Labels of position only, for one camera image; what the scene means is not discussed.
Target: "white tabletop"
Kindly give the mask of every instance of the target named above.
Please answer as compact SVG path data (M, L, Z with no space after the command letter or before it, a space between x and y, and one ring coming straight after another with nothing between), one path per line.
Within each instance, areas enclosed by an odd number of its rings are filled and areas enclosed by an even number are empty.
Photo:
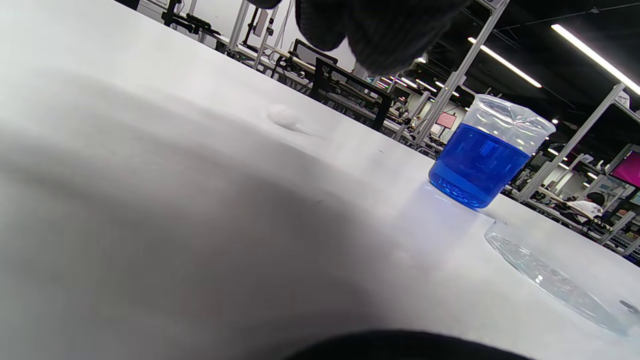
M483 237L508 221L640 304L640 270L569 229L460 206L427 157L114 1L16 1L0 24L0 358L281 359L380 328L638 355L638 329L588 322Z

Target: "person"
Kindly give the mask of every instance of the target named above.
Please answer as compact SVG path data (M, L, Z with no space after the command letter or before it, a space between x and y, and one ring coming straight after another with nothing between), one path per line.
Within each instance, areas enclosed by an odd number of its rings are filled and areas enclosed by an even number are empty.
M249 0L273 8L281 0ZM395 74L424 56L471 0L295 0L296 22L307 41L331 51L346 38L371 75Z
M584 200L567 202L566 204L570 206L569 210L566 212L560 211L560 214L571 221L581 224L588 219L576 214L576 211L571 211L572 208L579 209L582 213L589 214L591 218L595 218L602 216L602 207L605 201L606 198L601 193L589 193Z

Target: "black ceiling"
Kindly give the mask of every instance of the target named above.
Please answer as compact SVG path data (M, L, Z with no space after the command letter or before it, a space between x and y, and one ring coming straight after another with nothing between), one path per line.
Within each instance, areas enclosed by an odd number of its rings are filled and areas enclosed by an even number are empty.
M429 63L408 75L444 82L464 59L489 18L478 3L458 14L429 52ZM465 85L526 106L546 119L559 119L557 132L545 144L567 142L618 82L551 29L560 24L579 36L623 73L640 79L640 1L511 0L485 43L543 85L536 88L487 54L480 52L467 72ZM469 106L472 95L458 91L453 99ZM640 97L632 96L632 109ZM640 144L640 124L611 107L575 151L610 161L627 143Z

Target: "pink screen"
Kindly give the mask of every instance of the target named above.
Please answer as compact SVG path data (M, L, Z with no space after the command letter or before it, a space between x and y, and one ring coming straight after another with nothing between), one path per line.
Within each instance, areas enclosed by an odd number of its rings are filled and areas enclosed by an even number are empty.
M634 186L640 186L640 153L632 151L611 173Z
M442 114L440 114L440 117L438 117L438 121L436 121L436 124L438 124L440 126L444 126L447 129L450 129L450 128L453 127L453 124L455 122L456 122L456 116L455 115L442 113Z

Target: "glass beaker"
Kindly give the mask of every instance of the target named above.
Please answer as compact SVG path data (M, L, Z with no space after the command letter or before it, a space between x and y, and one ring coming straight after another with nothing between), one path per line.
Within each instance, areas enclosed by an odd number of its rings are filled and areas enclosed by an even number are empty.
M485 208L555 130L523 106L477 95L429 180L461 204Z

